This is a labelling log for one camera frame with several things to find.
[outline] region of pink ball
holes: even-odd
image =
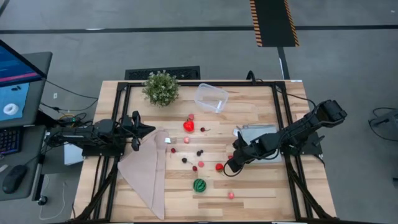
[[[229,199],[234,199],[234,198],[235,198],[234,192],[228,193],[228,198],[229,198]]]

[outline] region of computer mouse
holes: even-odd
[[[27,166],[18,165],[13,167],[2,182],[2,191],[6,194],[14,193],[25,177]]]

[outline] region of toy watermelon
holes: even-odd
[[[204,192],[206,190],[206,182],[202,179],[196,179],[193,182],[193,189],[196,192]]]

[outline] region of potted plant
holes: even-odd
[[[178,98],[178,81],[166,70],[157,71],[156,75],[151,72],[144,85],[142,92],[146,94],[145,99],[158,107],[167,106]]]

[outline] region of keyboard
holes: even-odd
[[[22,128],[0,129],[0,154],[19,152],[22,144]]]
[[[189,67],[170,67],[170,68],[147,68],[147,69],[130,69],[126,70],[124,79],[125,80],[147,80],[149,74],[153,72],[157,74],[157,71],[169,73],[171,76],[176,76],[178,80],[199,80],[200,79],[200,67],[189,66]]]

